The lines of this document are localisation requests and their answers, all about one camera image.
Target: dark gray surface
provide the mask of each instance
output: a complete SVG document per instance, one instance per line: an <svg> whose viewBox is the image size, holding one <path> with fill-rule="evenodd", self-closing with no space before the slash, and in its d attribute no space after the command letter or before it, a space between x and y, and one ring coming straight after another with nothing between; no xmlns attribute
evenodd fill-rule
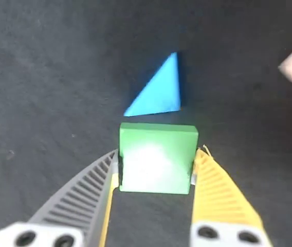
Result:
<svg viewBox="0 0 292 247"><path fill-rule="evenodd" d="M0 228L118 145L125 108L181 51L182 112L292 246L292 0L0 0ZM186 246L192 195L114 195L107 246Z"/></svg>

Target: green block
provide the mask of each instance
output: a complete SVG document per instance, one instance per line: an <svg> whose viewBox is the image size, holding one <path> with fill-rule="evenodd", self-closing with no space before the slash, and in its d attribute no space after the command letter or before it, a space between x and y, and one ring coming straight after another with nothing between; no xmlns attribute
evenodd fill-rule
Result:
<svg viewBox="0 0 292 247"><path fill-rule="evenodd" d="M120 190L188 194L197 139L195 126L123 122Z"/></svg>

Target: blue triangular block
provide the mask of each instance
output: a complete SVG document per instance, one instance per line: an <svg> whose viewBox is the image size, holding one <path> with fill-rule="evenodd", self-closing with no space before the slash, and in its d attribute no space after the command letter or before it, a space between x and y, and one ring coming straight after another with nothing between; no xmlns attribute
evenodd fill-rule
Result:
<svg viewBox="0 0 292 247"><path fill-rule="evenodd" d="M138 116L180 110L177 53L172 53L139 93L124 116Z"/></svg>

